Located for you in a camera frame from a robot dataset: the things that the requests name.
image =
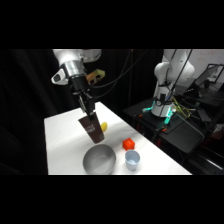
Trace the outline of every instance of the green light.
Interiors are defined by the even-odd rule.
[[[173,111],[171,110],[171,107],[170,107],[169,110],[168,110],[168,112],[167,112],[167,115],[166,115],[167,118],[166,118],[166,120],[164,122],[165,124],[169,124],[172,115],[173,115]]]
[[[143,111],[143,113],[145,113],[146,111],[150,111],[150,110],[152,110],[152,109],[153,109],[153,107],[154,107],[154,104],[155,104],[155,101],[153,102],[152,107],[150,107],[150,108],[146,108],[146,109],[143,109],[143,110],[142,110],[142,111]]]

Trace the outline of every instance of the light blue cup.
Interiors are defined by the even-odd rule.
[[[140,155],[133,150],[129,150],[125,154],[126,167],[130,171],[135,171],[140,162]]]

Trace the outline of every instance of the cable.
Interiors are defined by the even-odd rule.
[[[180,105],[179,105],[179,103],[177,102],[177,100],[175,99],[175,97],[173,97],[173,100],[174,100],[174,102],[175,102],[176,110],[177,110],[178,112],[181,112],[185,117],[189,118],[189,117],[191,116],[189,110],[188,110],[187,108],[183,107],[183,110],[185,109],[185,110],[187,110],[187,112],[188,112],[188,115],[186,115],[186,114],[183,112],[183,110],[182,110],[182,108],[180,107]]]
[[[195,128],[193,125],[191,125],[190,123],[188,123],[185,119],[183,119],[178,113],[176,113],[176,115],[181,118],[185,123],[187,123],[189,126],[191,126],[195,131],[197,131],[201,136],[202,136],[202,139],[201,141],[191,150],[191,153],[204,141],[205,139],[205,136],[197,129]],[[187,155],[185,157],[185,159],[181,162],[181,165],[183,166],[185,160],[191,155],[191,153],[189,153],[189,155]]]
[[[124,67],[123,67],[122,72],[121,72],[121,74],[119,75],[119,77],[123,74],[123,72],[124,72],[124,70],[125,70],[125,68],[126,68],[126,66],[127,66],[128,59],[129,59],[130,55],[131,55],[131,50],[129,51],[129,54],[128,54],[127,59],[126,59],[126,62],[125,62],[125,64],[124,64]],[[114,85],[113,85],[113,86],[112,86],[106,93],[102,94],[101,96],[96,96],[96,97],[94,97],[94,98],[95,98],[95,99],[99,99],[99,98],[101,98],[101,97],[107,95],[107,94],[108,94],[108,93],[109,93],[109,92],[110,92],[110,91],[117,85],[117,82],[115,82]]]
[[[180,72],[180,74],[179,74],[179,76],[178,76],[178,78],[177,78],[177,80],[176,80],[176,82],[175,82],[173,88],[171,89],[171,91],[173,91],[173,90],[175,89],[176,84],[177,84],[177,82],[178,82],[180,76],[182,75],[182,72],[183,72],[183,70],[185,69],[185,66],[186,66],[187,62],[188,62],[188,60],[189,60],[190,57],[191,57],[192,51],[193,51],[193,49],[191,49],[191,51],[190,51],[190,53],[189,53],[189,55],[188,55],[188,57],[187,57],[187,60],[186,60],[186,62],[185,62],[185,64],[184,64],[184,67],[182,68],[182,70],[181,70],[181,72]]]
[[[182,100],[183,100],[186,104],[190,105],[191,107],[195,107],[195,108],[197,108],[197,109],[200,109],[200,110],[205,111],[204,109],[202,109],[202,108],[200,108],[200,107],[197,107],[197,106],[195,106],[195,105],[192,105],[192,104],[188,103],[185,99],[182,99]]]
[[[148,50],[146,50],[139,58],[138,58],[138,60],[125,72],[125,73],[123,73],[120,77],[118,77],[117,79],[115,79],[114,81],[112,81],[112,82],[110,82],[110,83],[108,83],[108,84],[105,84],[105,85],[103,85],[103,86],[91,86],[91,88],[93,88],[93,89],[100,89],[100,88],[104,88],[104,87],[107,87],[107,86],[109,86],[109,85],[112,85],[113,83],[115,83],[115,82],[117,82],[118,80],[120,80],[124,75],[126,75],[141,59],[142,59],[142,57],[147,53],[149,51],[149,49]]]

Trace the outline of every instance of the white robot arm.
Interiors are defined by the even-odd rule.
[[[60,70],[52,78],[56,85],[71,86],[72,93],[79,96],[80,106],[90,120],[93,119],[95,101],[89,95],[90,86],[86,79],[83,63],[94,62],[101,56],[101,49],[53,49]]]
[[[160,63],[155,68],[155,76],[158,79],[158,83],[152,113],[158,117],[168,116],[172,106],[171,94],[175,91],[171,90],[178,77],[178,83],[186,82],[193,77],[195,72],[194,66],[187,61],[187,49],[177,49],[176,51],[174,49],[165,49],[164,56],[169,62]]]

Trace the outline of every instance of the silver bowl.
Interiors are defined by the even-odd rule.
[[[116,154],[107,145],[97,145],[91,148],[83,159],[85,171],[90,175],[109,175],[116,164]]]

